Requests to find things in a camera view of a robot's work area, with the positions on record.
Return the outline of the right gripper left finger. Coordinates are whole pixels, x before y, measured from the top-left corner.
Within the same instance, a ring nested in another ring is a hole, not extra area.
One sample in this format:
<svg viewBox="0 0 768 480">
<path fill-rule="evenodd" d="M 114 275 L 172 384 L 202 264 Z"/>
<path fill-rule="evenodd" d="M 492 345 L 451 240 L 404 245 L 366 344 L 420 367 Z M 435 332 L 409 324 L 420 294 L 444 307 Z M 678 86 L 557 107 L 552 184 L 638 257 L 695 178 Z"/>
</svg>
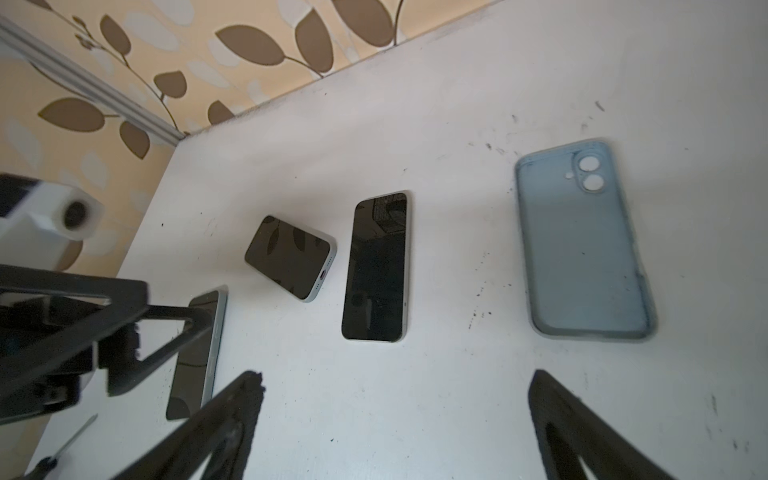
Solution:
<svg viewBox="0 0 768 480">
<path fill-rule="evenodd" d="M 118 479 L 241 479 L 264 399 L 263 377 L 245 371 Z"/>
</svg>

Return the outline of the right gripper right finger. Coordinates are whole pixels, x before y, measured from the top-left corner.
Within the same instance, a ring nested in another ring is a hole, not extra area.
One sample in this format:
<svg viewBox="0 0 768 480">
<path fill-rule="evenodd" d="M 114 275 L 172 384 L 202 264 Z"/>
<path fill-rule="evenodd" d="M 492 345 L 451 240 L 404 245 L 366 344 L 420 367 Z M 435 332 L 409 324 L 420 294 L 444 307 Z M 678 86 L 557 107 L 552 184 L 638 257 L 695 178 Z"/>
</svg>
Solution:
<svg viewBox="0 0 768 480">
<path fill-rule="evenodd" d="M 534 372 L 528 404 L 549 479 L 669 479 L 545 370 Z"/>
</svg>

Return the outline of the light blue phone case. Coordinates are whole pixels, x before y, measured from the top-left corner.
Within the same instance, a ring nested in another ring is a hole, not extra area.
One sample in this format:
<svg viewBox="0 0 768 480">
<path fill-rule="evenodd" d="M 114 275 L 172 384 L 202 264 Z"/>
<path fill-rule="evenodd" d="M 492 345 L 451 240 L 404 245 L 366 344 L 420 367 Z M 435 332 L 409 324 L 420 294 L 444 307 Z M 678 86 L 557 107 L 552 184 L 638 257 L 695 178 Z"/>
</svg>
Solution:
<svg viewBox="0 0 768 480">
<path fill-rule="evenodd" d="M 655 305 L 610 146 L 529 154 L 515 180 L 533 327 L 561 338 L 652 336 Z"/>
</svg>

